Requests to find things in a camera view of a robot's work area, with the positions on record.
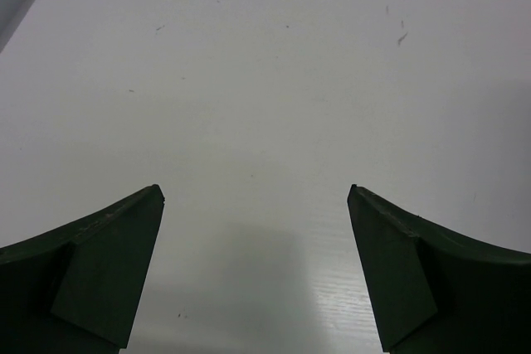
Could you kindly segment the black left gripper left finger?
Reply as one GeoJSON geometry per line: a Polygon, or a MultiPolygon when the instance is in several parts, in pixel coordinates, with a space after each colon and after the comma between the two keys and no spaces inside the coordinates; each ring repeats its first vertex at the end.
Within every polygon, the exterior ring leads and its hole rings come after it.
{"type": "Polygon", "coordinates": [[[3,353],[128,346],[163,217],[159,185],[1,249],[3,353]]]}

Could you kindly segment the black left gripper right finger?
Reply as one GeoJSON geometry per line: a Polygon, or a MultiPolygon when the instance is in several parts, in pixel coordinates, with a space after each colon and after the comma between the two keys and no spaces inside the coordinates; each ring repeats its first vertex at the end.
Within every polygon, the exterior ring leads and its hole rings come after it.
{"type": "Polygon", "coordinates": [[[527,353],[530,256],[352,186],[348,210],[386,353],[527,353]]]}

